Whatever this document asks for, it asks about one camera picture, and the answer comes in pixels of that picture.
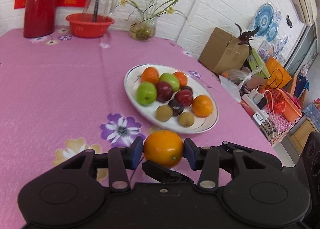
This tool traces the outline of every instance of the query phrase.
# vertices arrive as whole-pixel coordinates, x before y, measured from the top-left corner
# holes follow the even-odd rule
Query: red plastic basin
[[[67,16],[71,32],[80,38],[98,38],[103,36],[109,26],[115,23],[110,17],[97,16],[97,22],[92,22],[93,14],[76,13]]]

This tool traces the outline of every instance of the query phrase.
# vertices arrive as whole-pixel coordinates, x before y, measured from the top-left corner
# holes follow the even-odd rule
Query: screw
[[[112,183],[112,187],[115,189],[125,189],[128,186],[128,183],[125,181],[115,181]]]
[[[204,180],[200,182],[200,187],[203,187],[205,189],[212,189],[216,186],[215,182],[211,180]]]

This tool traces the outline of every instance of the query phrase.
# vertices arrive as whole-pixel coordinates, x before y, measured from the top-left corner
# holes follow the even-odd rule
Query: power strip
[[[249,98],[248,94],[244,94],[242,96],[242,99],[249,105],[249,107],[254,110],[254,115],[252,118],[259,124],[261,125],[262,122],[264,122],[266,119],[269,118],[269,115],[266,113],[265,110],[260,110],[258,106],[255,104],[255,102]]]

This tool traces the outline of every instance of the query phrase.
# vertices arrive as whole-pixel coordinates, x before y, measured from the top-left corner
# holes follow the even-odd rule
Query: glass pitcher
[[[118,0],[87,0],[84,5],[83,19],[87,22],[104,22],[114,13]]]

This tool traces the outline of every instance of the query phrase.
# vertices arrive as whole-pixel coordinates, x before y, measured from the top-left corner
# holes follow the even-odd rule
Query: red poster
[[[65,7],[84,7],[86,0],[58,0],[57,6]],[[15,0],[14,8],[21,9],[26,7],[26,0]]]

